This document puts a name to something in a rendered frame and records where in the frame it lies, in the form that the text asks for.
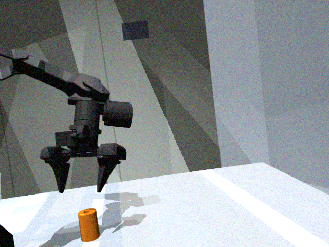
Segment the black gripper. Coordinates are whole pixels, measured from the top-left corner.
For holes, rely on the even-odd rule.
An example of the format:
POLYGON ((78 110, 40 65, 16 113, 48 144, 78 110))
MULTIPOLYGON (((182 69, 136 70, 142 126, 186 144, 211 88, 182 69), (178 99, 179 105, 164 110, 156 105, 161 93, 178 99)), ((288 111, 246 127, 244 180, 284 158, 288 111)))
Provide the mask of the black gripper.
POLYGON ((126 149, 117 143, 107 143, 98 146, 98 136, 102 133, 99 129, 99 123, 91 120, 76 120, 69 129, 73 130, 80 125, 90 125, 94 135, 94 146, 86 147, 86 144, 72 146, 68 150, 62 147, 49 146, 44 147, 40 153, 40 159, 48 163, 55 174, 59 193, 63 193, 69 174, 70 164, 66 163, 71 157, 98 157, 99 169, 97 178, 97 193, 100 193, 107 182, 112 171, 120 160, 126 160, 126 149), (86 153, 90 152, 90 153, 86 153), (80 154, 77 154, 80 153, 80 154))

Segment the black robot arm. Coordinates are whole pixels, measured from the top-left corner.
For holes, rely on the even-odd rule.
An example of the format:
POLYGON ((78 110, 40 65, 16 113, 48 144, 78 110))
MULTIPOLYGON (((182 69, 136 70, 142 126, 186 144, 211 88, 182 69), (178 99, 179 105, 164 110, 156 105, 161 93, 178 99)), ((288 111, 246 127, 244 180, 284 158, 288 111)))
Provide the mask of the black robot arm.
MULTIPOLYGON (((25 74, 49 84, 68 96, 68 105, 75 105, 76 120, 91 120, 100 123, 100 115, 106 126, 130 128, 133 107, 129 102, 110 101, 110 92, 96 77, 85 73, 73 74, 30 55, 25 50, 0 46, 0 56, 11 59, 11 65, 0 70, 0 81, 13 75, 25 74)), ((76 130, 55 132, 56 148, 86 144, 94 146, 90 125, 77 126, 76 130)))

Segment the orange knob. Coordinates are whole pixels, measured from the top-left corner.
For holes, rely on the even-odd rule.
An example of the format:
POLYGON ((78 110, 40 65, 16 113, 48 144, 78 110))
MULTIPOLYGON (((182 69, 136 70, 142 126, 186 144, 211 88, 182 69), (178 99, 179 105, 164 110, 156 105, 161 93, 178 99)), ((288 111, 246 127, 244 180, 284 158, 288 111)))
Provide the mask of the orange knob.
POLYGON ((78 212, 78 220, 82 242, 91 242, 100 237, 97 210, 87 208, 78 212))

